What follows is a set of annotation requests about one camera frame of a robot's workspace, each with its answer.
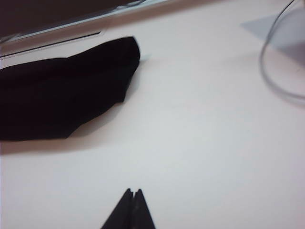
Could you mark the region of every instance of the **black cloth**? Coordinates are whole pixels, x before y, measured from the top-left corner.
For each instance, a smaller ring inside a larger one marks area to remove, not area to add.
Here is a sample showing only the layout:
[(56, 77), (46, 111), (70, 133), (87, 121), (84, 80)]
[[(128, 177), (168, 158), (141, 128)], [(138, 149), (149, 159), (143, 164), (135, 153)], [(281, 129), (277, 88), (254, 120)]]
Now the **black cloth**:
[(0, 140), (67, 138), (123, 102), (140, 60), (133, 37), (0, 70)]

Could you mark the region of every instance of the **black object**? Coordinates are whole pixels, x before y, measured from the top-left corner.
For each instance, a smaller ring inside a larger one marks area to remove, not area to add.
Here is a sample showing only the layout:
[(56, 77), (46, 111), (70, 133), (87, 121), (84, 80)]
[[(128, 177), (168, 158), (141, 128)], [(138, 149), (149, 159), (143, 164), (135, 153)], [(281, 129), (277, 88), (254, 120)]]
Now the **black object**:
[(67, 138), (123, 102), (140, 60), (133, 37), (0, 70), (0, 140)]
[(102, 229), (155, 229), (141, 189), (127, 189)]

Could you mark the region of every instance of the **white surface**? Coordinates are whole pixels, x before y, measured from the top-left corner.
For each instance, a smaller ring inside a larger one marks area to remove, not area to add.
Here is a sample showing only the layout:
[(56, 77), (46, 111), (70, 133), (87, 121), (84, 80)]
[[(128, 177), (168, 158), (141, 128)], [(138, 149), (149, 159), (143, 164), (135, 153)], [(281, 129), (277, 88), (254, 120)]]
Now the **white surface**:
[(305, 228), (305, 108), (258, 70), (241, 26), (285, 0), (189, 0), (113, 20), (102, 37), (1, 60), (69, 56), (134, 35), (126, 101), (67, 140), (2, 143), (4, 229), (98, 229), (142, 188), (158, 229)]

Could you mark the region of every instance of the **tabletop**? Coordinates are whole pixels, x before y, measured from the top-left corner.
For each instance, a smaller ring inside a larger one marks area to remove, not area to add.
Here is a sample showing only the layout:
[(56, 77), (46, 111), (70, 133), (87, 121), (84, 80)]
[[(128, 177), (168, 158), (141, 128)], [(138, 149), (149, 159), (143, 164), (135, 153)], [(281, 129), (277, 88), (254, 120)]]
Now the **tabletop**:
[[(71, 137), (1, 143), (1, 227), (98, 229), (127, 188), (141, 188), (158, 229), (303, 229), (305, 107), (270, 90), (258, 66), (287, 3), (175, 1), (1, 59), (66, 57), (131, 35), (142, 56), (125, 102)], [(272, 73), (304, 75), (287, 49), (268, 56)]]

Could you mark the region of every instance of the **gray cable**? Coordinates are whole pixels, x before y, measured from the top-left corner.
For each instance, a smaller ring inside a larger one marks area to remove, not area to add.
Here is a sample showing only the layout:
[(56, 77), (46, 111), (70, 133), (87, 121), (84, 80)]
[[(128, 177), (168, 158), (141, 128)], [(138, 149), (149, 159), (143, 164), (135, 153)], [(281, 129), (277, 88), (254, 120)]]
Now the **gray cable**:
[(267, 83), (267, 85), (273, 89), (276, 93), (279, 93), (280, 95), (284, 95), (285, 97), (289, 98), (289, 99), (294, 99), (294, 100), (301, 100), (302, 102), (305, 102), (305, 95), (302, 94), (295, 94), (292, 92), (289, 92), (287, 90), (285, 90), (284, 88), (280, 87), (279, 85), (277, 85), (266, 73), (265, 67), (264, 67), (264, 54), (266, 52), (266, 48), (270, 42), (270, 40), (272, 39), (272, 36), (274, 34), (274, 31), (276, 29), (276, 26), (278, 25), (278, 21), (280, 19), (280, 17), (283, 15), (283, 13), (292, 5), (292, 3), (294, 3), (295, 0), (290, 1), (283, 9), (282, 11), (278, 14), (278, 16), (276, 17), (275, 21), (273, 22), (270, 31), (267, 35), (266, 41), (262, 47), (261, 53), (260, 53), (260, 57), (259, 57), (259, 64), (260, 64), (260, 69), (261, 69), (261, 74), (263, 76), (264, 81)]

